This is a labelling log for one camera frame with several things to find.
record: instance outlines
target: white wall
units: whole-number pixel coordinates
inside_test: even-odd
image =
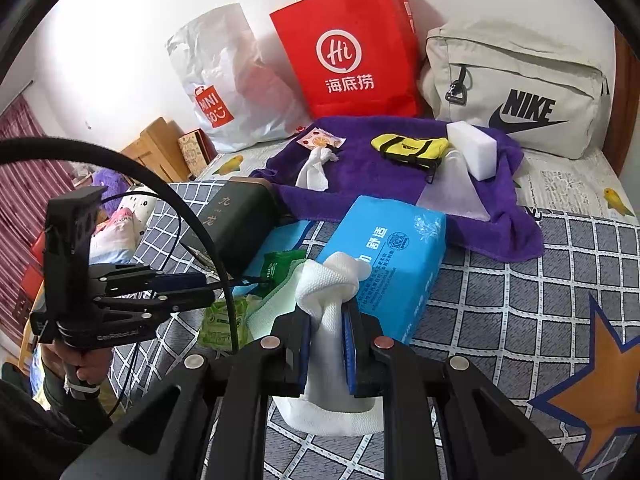
[[[582,48],[614,81],[613,26],[592,0],[411,1],[420,38],[450,18],[507,18]],[[293,0],[60,0],[35,34],[36,81],[51,115],[68,136],[115,149],[160,115],[196,127],[164,44],[189,20],[231,2],[242,4],[265,62],[295,88],[269,18]]]
[[[33,115],[49,137],[68,137],[60,127],[58,118],[49,104],[49,99],[43,90],[42,83],[39,81],[36,70],[37,43],[38,34],[34,33],[24,44],[20,54],[11,65],[4,80],[2,80],[2,84],[0,84],[0,114],[27,86],[29,81],[33,80],[34,83],[24,92],[24,97],[31,107]]]
[[[638,186],[640,183],[640,107],[638,107],[636,127],[634,128],[633,137],[631,137],[629,151],[626,154],[625,164],[620,172],[620,182],[629,197],[631,207],[636,214],[640,214],[640,186]]]

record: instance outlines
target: white sponge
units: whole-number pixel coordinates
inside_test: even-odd
[[[495,139],[465,121],[447,124],[447,137],[465,158],[466,168],[476,180],[495,176],[497,143]]]

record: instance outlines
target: wooden bed frame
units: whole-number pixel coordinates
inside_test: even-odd
[[[625,38],[616,29],[616,83],[611,105],[611,118],[602,152],[620,176],[629,151],[638,116],[640,99],[640,61]]]

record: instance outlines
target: haidilao logo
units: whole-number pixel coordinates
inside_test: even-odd
[[[318,60],[327,70],[347,74],[356,70],[362,60],[362,48],[353,34],[334,28],[326,31],[316,43]]]

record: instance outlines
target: green snack bag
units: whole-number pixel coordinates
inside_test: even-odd
[[[251,294],[265,298],[273,289],[287,279],[291,263],[304,258],[306,258],[306,250],[304,249],[265,254],[260,277],[269,280],[269,283],[258,285],[251,291]]]
[[[261,298],[256,298],[253,295],[234,298],[239,348],[251,340],[246,327],[246,319],[260,308],[261,302]],[[231,331],[229,330],[229,316],[225,300],[215,301],[205,309],[198,332],[198,343],[215,350],[231,351]]]

